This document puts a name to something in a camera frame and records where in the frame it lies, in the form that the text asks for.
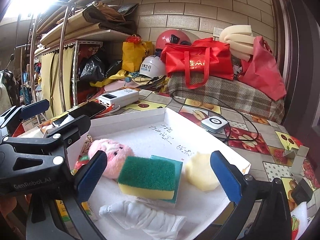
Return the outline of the person's hand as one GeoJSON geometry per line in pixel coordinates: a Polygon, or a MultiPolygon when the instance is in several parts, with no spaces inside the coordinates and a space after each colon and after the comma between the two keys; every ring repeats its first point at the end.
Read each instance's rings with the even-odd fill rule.
{"type": "Polygon", "coordinates": [[[0,210],[4,218],[11,213],[17,205],[16,197],[1,197],[0,198],[0,210]]]}

